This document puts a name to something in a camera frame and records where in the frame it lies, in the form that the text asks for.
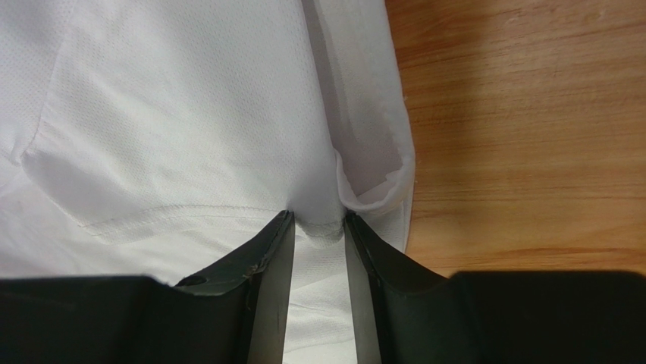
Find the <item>white t shirt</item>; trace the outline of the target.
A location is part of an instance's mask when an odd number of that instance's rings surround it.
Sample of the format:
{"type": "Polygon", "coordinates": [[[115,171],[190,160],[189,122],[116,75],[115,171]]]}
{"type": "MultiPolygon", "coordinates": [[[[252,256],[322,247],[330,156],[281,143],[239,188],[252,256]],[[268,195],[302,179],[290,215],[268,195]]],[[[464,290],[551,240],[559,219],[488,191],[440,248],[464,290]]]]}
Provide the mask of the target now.
{"type": "Polygon", "coordinates": [[[383,1],[3,1],[1,275],[176,283],[296,217],[285,363],[355,363],[343,217],[406,248],[383,1]]]}

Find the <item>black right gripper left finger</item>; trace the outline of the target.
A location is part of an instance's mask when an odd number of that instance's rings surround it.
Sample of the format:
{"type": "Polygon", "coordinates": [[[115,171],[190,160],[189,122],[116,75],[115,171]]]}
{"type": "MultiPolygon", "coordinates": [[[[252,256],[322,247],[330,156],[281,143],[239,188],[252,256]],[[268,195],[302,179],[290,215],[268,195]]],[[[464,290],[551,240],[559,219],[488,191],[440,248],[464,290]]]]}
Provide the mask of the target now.
{"type": "Polygon", "coordinates": [[[281,363],[295,218],[279,212],[253,238],[176,284],[191,297],[183,363],[281,363]]]}

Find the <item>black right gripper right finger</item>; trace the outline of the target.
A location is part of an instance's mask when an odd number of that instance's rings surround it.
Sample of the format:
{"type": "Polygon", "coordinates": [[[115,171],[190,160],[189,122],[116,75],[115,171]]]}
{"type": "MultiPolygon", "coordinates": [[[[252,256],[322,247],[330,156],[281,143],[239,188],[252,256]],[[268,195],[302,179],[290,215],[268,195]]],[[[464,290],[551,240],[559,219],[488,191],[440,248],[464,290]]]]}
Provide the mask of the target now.
{"type": "Polygon", "coordinates": [[[446,282],[382,239],[355,212],[344,219],[359,363],[430,363],[429,292],[446,282]]]}

